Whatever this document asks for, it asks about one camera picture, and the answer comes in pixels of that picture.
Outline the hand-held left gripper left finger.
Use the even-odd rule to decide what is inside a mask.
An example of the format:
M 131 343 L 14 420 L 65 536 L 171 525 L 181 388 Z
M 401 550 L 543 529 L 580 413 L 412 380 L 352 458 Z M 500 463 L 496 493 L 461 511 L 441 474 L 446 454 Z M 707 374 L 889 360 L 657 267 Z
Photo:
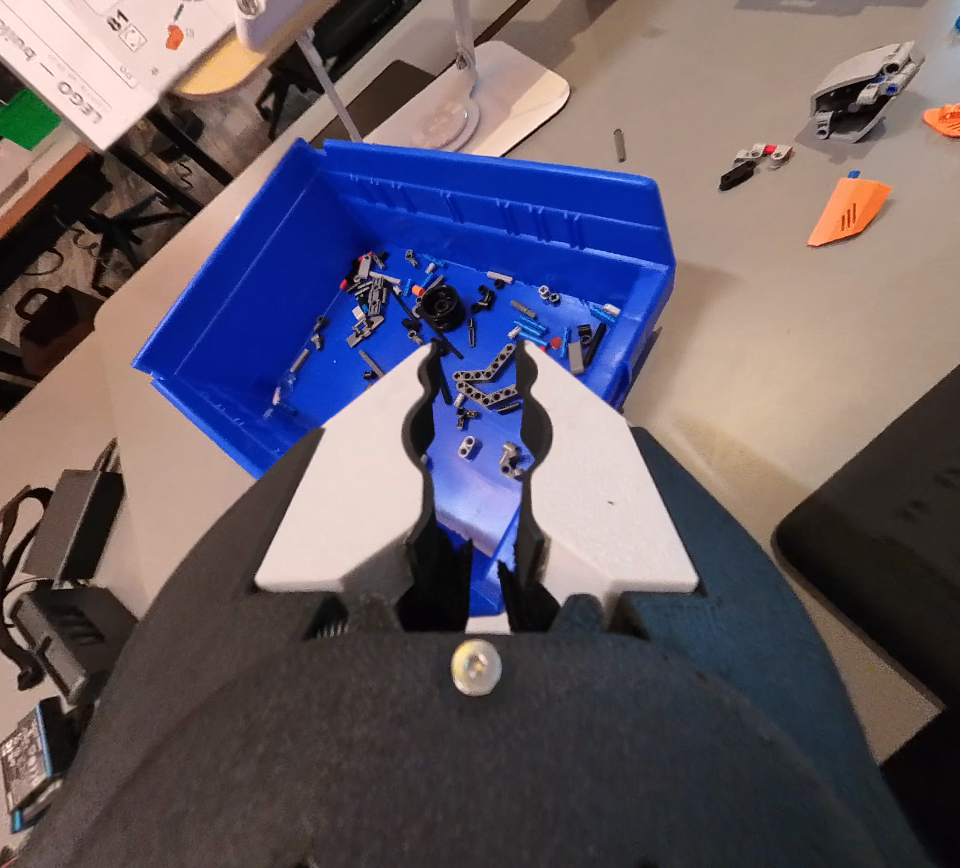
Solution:
M 418 348 L 321 428 L 257 588 L 397 602 L 414 585 L 409 544 L 434 514 L 425 458 L 440 360 Z

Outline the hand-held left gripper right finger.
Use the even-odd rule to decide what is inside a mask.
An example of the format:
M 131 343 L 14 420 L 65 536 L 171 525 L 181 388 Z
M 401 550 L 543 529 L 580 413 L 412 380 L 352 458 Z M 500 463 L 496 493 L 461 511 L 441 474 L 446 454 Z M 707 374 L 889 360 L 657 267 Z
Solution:
M 514 573 L 557 603 L 630 592 L 681 594 L 700 583 L 628 422 L 537 347 L 515 359 L 522 481 Z

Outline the pile of small brick parts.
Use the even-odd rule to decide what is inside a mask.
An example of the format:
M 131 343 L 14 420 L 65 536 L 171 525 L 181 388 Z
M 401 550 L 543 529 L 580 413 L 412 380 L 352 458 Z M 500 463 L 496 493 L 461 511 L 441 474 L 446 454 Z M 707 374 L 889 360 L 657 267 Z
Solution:
M 454 406 L 452 375 L 484 369 L 508 343 L 537 347 L 576 376 L 593 372 L 604 341 L 618 326 L 619 307 L 594 299 L 574 298 L 557 282 L 534 287 L 521 282 L 517 270 L 481 272 L 450 259 L 430 259 L 423 252 L 404 254 L 410 270 L 425 268 L 422 278 L 391 275 L 386 250 L 354 260 L 341 293 L 326 314 L 318 316 L 308 342 L 276 384 L 264 413 L 274 429 L 288 428 L 298 437 L 320 426 L 371 388 L 400 361 L 425 344 L 438 347 L 438 428 L 452 431 L 454 453 L 478 458 L 481 428 L 500 421 L 495 435 L 505 441 L 497 472 L 522 475 L 518 453 L 522 400 L 485 410 L 467 402 Z M 448 284 L 459 293 L 463 323 L 442 333 L 420 314 L 426 290 Z

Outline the blue plastic bin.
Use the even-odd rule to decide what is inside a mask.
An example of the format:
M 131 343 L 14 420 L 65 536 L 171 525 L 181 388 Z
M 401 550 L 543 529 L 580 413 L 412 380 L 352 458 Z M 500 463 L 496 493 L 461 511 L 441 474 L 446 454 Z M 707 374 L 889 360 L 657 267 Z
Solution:
M 386 250 L 390 274 L 422 278 L 404 254 L 472 269 L 516 270 L 574 298 L 620 309 L 585 385 L 620 408 L 674 287 L 676 257 L 649 178 L 506 158 L 343 141 L 297 142 L 187 285 L 132 366 L 253 477 L 300 438 L 264 418 L 275 387 L 341 293 L 354 260 Z M 476 550 L 471 614 L 503 611 L 521 478 L 497 472 L 500 421 L 479 456 L 438 428 L 427 453 L 438 521 Z

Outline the orange ribbed panel with pin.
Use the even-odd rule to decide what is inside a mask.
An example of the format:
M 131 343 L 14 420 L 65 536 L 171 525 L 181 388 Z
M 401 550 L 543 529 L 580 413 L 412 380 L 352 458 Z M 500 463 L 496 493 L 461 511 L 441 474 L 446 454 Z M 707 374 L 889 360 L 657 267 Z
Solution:
M 882 211 L 891 192 L 892 187 L 880 181 L 853 175 L 841 178 L 807 245 L 820 248 L 858 236 Z

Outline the grey curved brick assembly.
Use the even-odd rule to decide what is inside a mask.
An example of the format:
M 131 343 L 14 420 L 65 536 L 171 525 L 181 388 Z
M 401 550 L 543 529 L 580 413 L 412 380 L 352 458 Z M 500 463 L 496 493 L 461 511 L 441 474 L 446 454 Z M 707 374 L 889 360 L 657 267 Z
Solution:
M 866 138 L 925 61 L 916 43 L 906 41 L 872 49 L 839 64 L 811 95 L 810 116 L 816 138 L 851 144 Z

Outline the dark grey angled brick beam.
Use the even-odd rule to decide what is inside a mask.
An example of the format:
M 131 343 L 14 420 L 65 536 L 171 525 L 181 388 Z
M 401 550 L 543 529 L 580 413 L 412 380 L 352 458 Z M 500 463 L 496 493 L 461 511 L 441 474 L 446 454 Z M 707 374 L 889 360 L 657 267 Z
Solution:
M 515 384 L 500 384 L 498 378 L 514 358 L 517 344 L 504 346 L 484 369 L 458 370 L 452 375 L 456 396 L 454 406 L 462 408 L 467 402 L 478 404 L 485 410 L 495 409 L 520 399 Z

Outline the black brick wheel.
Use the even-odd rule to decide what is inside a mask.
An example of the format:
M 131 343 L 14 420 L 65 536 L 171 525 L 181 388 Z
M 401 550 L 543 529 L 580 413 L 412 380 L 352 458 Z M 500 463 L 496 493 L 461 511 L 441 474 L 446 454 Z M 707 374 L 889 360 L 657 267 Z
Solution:
M 459 293 L 448 284 L 436 285 L 426 290 L 418 308 L 419 315 L 442 333 L 457 329 L 466 317 Z

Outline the black power adapter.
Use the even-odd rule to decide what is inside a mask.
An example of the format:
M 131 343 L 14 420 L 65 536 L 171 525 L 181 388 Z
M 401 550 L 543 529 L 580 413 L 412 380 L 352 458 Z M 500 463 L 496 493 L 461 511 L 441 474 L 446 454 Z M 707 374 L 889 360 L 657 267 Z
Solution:
M 66 469 L 58 479 L 22 571 L 56 583 L 93 579 L 125 494 L 121 473 Z
M 29 653 L 69 706 L 94 704 L 114 668 L 115 602 L 97 586 L 38 587 L 12 606 Z

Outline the black perforated pad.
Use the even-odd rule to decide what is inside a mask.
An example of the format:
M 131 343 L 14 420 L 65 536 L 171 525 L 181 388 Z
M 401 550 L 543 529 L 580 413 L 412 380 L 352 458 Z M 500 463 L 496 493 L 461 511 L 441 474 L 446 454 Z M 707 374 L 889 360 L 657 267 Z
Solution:
M 800 580 L 945 708 L 959 700 L 959 370 L 774 530 Z

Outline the black chair base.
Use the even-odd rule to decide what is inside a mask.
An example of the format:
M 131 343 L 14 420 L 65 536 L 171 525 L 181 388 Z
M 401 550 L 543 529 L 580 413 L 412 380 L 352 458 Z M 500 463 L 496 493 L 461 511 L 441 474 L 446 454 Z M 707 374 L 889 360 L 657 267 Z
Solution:
M 136 247 L 142 244 L 137 235 L 139 229 L 187 221 L 188 214 L 174 207 L 171 202 L 167 202 L 167 207 L 160 213 L 147 212 L 155 202 L 163 201 L 161 195 L 154 193 L 113 216 L 90 208 L 78 214 L 75 225 L 81 226 L 98 239 L 93 247 L 84 249 L 94 260 L 92 288 L 102 287 L 104 276 L 111 267 L 115 254 L 122 257 L 134 273 L 143 266 L 147 258 L 136 251 Z

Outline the black labelled device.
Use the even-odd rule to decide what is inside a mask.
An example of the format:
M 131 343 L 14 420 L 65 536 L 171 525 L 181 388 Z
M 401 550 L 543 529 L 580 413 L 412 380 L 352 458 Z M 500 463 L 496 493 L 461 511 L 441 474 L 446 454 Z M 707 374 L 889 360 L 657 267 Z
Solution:
M 56 696 L 37 702 L 2 739 L 2 795 L 13 834 L 33 826 L 50 806 L 77 744 L 71 716 Z

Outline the brown wooden desk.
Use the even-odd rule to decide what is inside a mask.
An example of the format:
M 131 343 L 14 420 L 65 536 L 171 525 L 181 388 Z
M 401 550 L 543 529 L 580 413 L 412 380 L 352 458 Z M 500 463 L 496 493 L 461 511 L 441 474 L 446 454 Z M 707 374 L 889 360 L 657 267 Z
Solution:
M 9 193 L 1 207 L 1 238 L 8 237 L 47 196 L 93 152 L 78 142 L 47 149 L 30 162 L 24 175 L 14 181 L 16 190 Z

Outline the black office chair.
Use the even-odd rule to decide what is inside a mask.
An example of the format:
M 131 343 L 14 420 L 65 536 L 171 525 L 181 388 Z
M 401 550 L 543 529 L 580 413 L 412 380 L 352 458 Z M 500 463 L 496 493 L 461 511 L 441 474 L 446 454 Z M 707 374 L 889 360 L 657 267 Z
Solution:
M 338 82 L 422 0 L 340 0 L 308 33 L 331 82 Z M 291 45 L 269 68 L 270 82 L 255 100 L 268 136 L 278 136 L 287 95 L 323 93 L 323 88 L 305 54 Z

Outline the green box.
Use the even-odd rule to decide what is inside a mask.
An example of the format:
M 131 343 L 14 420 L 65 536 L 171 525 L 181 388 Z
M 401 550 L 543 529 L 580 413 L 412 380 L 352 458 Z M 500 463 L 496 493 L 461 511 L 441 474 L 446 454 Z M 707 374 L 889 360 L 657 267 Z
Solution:
M 32 152 L 62 123 L 60 116 L 30 89 L 1 106 L 1 140 Z

